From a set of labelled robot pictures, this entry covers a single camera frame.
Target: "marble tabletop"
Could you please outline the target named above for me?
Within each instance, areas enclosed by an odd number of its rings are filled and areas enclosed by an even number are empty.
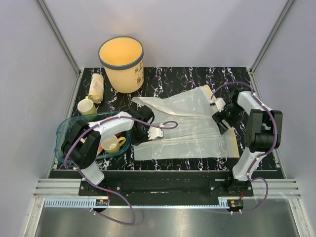
[[[96,105],[98,112],[121,111],[130,106],[134,96],[154,96],[167,98],[202,85],[209,85],[212,91],[229,81],[243,81],[251,84],[246,68],[241,67],[172,67],[144,68],[144,84],[136,92],[121,94],[115,91],[103,68],[85,68],[82,73],[78,93],[72,110],[72,117],[79,116],[77,104],[88,95],[91,75],[101,74],[104,77],[104,100]],[[228,87],[224,87],[216,97],[228,101]],[[239,155],[244,149],[243,136],[248,115],[244,112],[234,128]],[[238,158],[188,158],[188,159],[159,159],[135,161],[133,147],[118,157],[105,158],[98,161],[102,170],[227,170],[231,169]],[[56,163],[55,169],[64,169],[61,163]],[[274,156],[269,154],[263,158],[258,168],[260,170],[276,170]]]

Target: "mug handle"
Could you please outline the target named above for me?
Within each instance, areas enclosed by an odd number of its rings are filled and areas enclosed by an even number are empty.
[[[126,138],[125,137],[120,137],[118,138],[118,144],[121,147],[124,143],[126,142]]]

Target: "gray floor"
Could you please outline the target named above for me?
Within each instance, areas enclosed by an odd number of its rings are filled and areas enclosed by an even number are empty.
[[[247,200],[248,208],[256,204]],[[130,210],[104,214],[130,221]],[[231,216],[202,209],[136,209],[137,224],[122,226],[87,209],[44,208],[37,237],[298,237],[285,200],[268,200],[259,210]]]

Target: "trash can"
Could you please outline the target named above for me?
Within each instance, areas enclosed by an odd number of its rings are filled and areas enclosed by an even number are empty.
[[[110,39],[99,48],[99,59],[110,83],[121,93],[132,93],[143,85],[143,57],[142,44],[131,37]]]

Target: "plastic basket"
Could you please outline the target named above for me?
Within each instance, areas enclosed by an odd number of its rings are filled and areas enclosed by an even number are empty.
[[[99,114],[88,115],[88,116],[72,117],[63,121],[58,126],[57,132],[56,132],[57,138],[56,138],[55,156],[58,159],[58,161],[60,161],[61,163],[64,162],[65,154],[61,151],[61,146],[65,140],[66,135],[70,132],[70,129],[73,127],[75,122],[81,119],[86,122],[99,121],[99,120],[103,120],[107,117],[111,117],[117,114],[118,114],[118,111],[111,111],[111,112],[99,113]],[[95,159],[99,160],[99,159],[104,159],[108,157],[114,157],[114,156],[118,156],[124,153],[127,150],[127,148],[130,146],[129,131],[123,132],[120,136],[126,137],[126,142],[117,153],[109,154],[103,151]]]

